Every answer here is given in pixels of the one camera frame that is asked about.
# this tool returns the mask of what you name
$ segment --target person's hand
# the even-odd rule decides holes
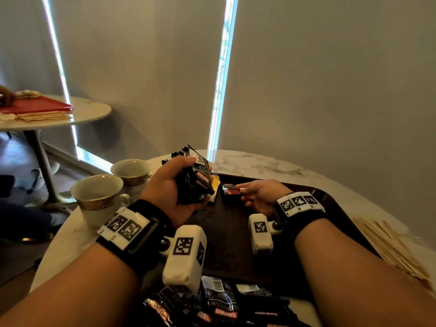
[[[185,167],[192,166],[194,162],[194,156],[177,156],[170,159],[151,177],[139,197],[160,208],[171,220],[174,228],[183,225],[195,210],[206,205],[211,198],[207,196],[204,202],[197,204],[177,204],[177,184],[174,178]]]
[[[16,96],[13,92],[11,92],[6,87],[0,85],[0,94],[4,96],[4,104],[9,105],[14,102]]]
[[[276,201],[292,192],[277,180],[255,180],[240,183],[236,188],[243,193],[241,200],[245,202],[246,207],[253,208],[267,217],[273,215],[273,205]]]

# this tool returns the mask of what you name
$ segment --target round table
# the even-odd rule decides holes
[[[206,156],[205,150],[199,150],[198,152]],[[212,156],[211,161],[215,163],[213,171],[216,173],[258,179],[276,179],[285,183],[316,187],[329,193],[350,218],[360,216],[376,221],[385,220],[395,231],[399,233],[408,232],[408,228],[404,224],[366,198],[333,180],[298,165],[239,151],[216,150],[212,153]],[[162,159],[169,159],[170,157],[171,155],[165,155],[150,159],[151,174],[161,166]],[[80,209],[74,210],[48,247],[30,291],[59,273],[95,238],[95,232],[91,232],[84,223]],[[402,240],[411,249],[415,257],[429,270],[433,282],[436,277],[436,252],[418,244],[416,238],[404,237]],[[299,319],[305,323],[311,326],[322,325],[317,311],[311,303],[291,299],[291,308]]]
[[[63,96],[45,96],[58,101],[64,101]],[[0,131],[23,131],[30,146],[35,152],[48,191],[47,201],[41,205],[41,209],[68,211],[66,204],[75,202],[74,198],[67,198],[59,195],[53,186],[52,174],[50,173],[50,164],[48,163],[45,149],[42,147],[40,137],[41,129],[47,129],[56,126],[78,125],[88,121],[105,118],[111,113],[111,107],[109,107],[107,104],[87,98],[72,97],[71,104],[73,105],[74,109],[70,119],[58,121],[35,121],[32,123],[22,120],[0,121]]]

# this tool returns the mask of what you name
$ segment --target white marble tabletop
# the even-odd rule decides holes
[[[48,98],[64,102],[64,97],[59,95],[44,95]],[[105,118],[111,113],[111,107],[105,103],[93,101],[87,98],[71,97],[74,109],[70,119],[58,121],[35,121],[32,123],[23,120],[0,121],[0,131],[27,131],[34,129],[47,129],[55,126],[77,125],[80,123]]]
[[[198,152],[206,156],[205,150],[199,150]],[[376,221],[385,220],[399,233],[408,233],[409,231],[406,225],[356,192],[298,165],[262,155],[229,150],[217,150],[212,156],[212,161],[215,163],[213,171],[216,173],[258,179],[276,179],[285,183],[312,186],[329,193],[350,218],[360,216]],[[150,159],[151,174],[161,166],[162,159],[169,159],[170,157],[170,155],[166,155]],[[87,228],[82,213],[77,208],[63,224],[48,247],[30,291],[59,273],[95,238],[95,233]],[[420,245],[411,236],[405,236],[402,240],[412,250],[415,257],[429,270],[433,284],[436,277],[436,252]],[[292,299],[291,308],[303,322],[311,326],[321,326],[317,312],[311,303]]]

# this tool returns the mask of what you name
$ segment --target forearm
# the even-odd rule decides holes
[[[305,227],[295,247],[328,325],[434,325],[433,297],[327,219]]]
[[[134,271],[94,244],[2,318],[2,326],[119,326],[139,291]]]

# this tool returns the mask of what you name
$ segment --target gold-rimmed cup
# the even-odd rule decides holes
[[[125,159],[113,164],[110,170],[113,175],[123,179],[124,186],[121,192],[128,194],[134,202],[145,187],[151,164],[142,159]]]
[[[83,219],[92,229],[99,228],[117,209],[130,204],[130,196],[120,194],[123,180],[111,174],[89,176],[71,187]]]

